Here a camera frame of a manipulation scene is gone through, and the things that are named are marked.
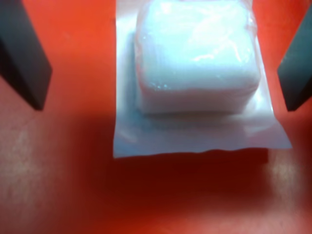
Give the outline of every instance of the white foam block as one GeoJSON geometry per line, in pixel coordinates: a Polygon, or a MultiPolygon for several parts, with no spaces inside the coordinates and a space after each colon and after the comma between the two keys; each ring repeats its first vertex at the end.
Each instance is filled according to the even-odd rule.
{"type": "Polygon", "coordinates": [[[256,24],[239,1],[155,0],[136,27],[143,113],[241,112],[260,82],[256,24]]]}

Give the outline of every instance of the orange-red table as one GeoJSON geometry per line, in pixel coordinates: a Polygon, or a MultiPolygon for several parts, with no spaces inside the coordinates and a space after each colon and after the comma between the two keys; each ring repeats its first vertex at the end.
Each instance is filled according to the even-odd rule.
{"type": "Polygon", "coordinates": [[[44,112],[0,79],[1,234],[312,233],[312,100],[287,113],[276,74],[308,0],[254,0],[292,150],[116,161],[115,3],[24,3],[54,72],[44,112]]]}

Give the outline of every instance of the white package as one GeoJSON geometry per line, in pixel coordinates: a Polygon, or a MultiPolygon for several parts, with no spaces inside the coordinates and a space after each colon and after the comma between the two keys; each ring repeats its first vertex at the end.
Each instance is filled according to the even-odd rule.
{"type": "Polygon", "coordinates": [[[149,2],[136,26],[138,108],[241,112],[260,82],[255,35],[244,2],[149,2]]]}
{"type": "MultiPolygon", "coordinates": [[[[260,83],[242,113],[204,112],[155,116],[143,114],[137,108],[135,33],[137,15],[145,3],[146,0],[117,0],[117,110],[114,157],[199,153],[212,149],[291,147],[282,126],[274,117],[257,38],[255,54],[260,70],[260,83]]],[[[251,4],[246,4],[249,13],[252,14],[250,6],[251,4]]]]}

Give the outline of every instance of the plastic wrapping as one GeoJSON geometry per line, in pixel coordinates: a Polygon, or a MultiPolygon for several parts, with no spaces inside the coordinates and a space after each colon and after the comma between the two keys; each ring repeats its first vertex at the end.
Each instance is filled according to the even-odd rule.
{"type": "Polygon", "coordinates": [[[256,31],[242,1],[149,2],[136,26],[138,108],[241,112],[260,82],[256,31]]]}
{"type": "Polygon", "coordinates": [[[144,0],[117,0],[114,157],[291,147],[274,117],[251,6],[252,1],[248,0],[155,0],[147,4],[144,0]],[[176,10],[168,11],[169,5],[176,10]],[[182,5],[189,6],[189,10],[196,9],[196,13],[186,11],[182,5]],[[232,22],[224,26],[223,20],[232,22]],[[220,48],[224,44],[222,40],[228,42],[224,51],[220,48]],[[212,62],[209,56],[220,57],[212,62]],[[162,78],[166,83],[154,77],[154,72],[168,76],[162,78]],[[195,79],[187,78],[190,73],[195,79]],[[235,95],[240,96],[241,101],[238,98],[231,105],[229,101],[235,100],[235,95]],[[192,98],[193,104],[187,106],[188,110],[194,100],[201,103],[191,110],[218,110],[223,104],[227,111],[242,110],[232,114],[202,112],[155,116],[139,110],[166,112],[169,106],[173,108],[171,103],[166,107],[166,102],[175,96],[173,112],[181,111],[192,98]]]}

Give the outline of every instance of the clear plastic bag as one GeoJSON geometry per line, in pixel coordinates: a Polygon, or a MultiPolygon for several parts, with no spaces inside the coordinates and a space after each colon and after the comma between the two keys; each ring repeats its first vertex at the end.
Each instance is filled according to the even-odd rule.
{"type": "Polygon", "coordinates": [[[283,128],[274,117],[256,37],[252,1],[154,0],[146,3],[144,0],[117,0],[116,23],[117,117],[114,157],[204,152],[211,149],[291,147],[283,128]],[[224,26],[223,20],[232,22],[224,26]],[[222,40],[227,41],[224,43],[227,46],[225,49],[231,52],[214,53],[214,49],[222,48],[222,40]],[[219,55],[220,58],[214,63],[209,58],[219,55]],[[179,74],[175,79],[168,77],[166,83],[162,83],[157,78],[160,72],[163,76],[166,73],[179,74]],[[190,72],[197,73],[191,81],[185,75],[190,72]],[[205,73],[214,77],[210,83],[207,83],[205,73]],[[182,93],[182,97],[177,93],[172,94],[169,88],[182,93]],[[204,95],[198,94],[200,88],[206,92],[204,95]],[[175,105],[169,103],[166,107],[165,104],[175,96],[175,105]],[[186,105],[190,97],[194,99],[186,105]],[[198,102],[202,99],[202,102],[194,106],[196,98],[198,102]],[[223,105],[227,106],[227,110],[219,111],[235,113],[156,116],[142,113],[167,112],[173,106],[176,111],[183,111],[185,105],[185,110],[195,111],[218,110],[223,105]]]}

